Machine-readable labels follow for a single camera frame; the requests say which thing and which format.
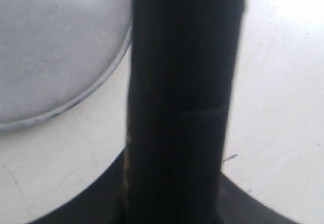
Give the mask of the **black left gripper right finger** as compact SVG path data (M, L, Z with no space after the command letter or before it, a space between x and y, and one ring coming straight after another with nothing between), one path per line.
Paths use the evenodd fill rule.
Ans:
M258 202L220 174L219 223L290 224L294 221Z

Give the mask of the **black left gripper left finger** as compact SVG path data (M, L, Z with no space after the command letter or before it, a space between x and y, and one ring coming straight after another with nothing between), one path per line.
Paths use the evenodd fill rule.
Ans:
M124 223L123 163L124 151L121 151L113 163L88 188L32 223Z

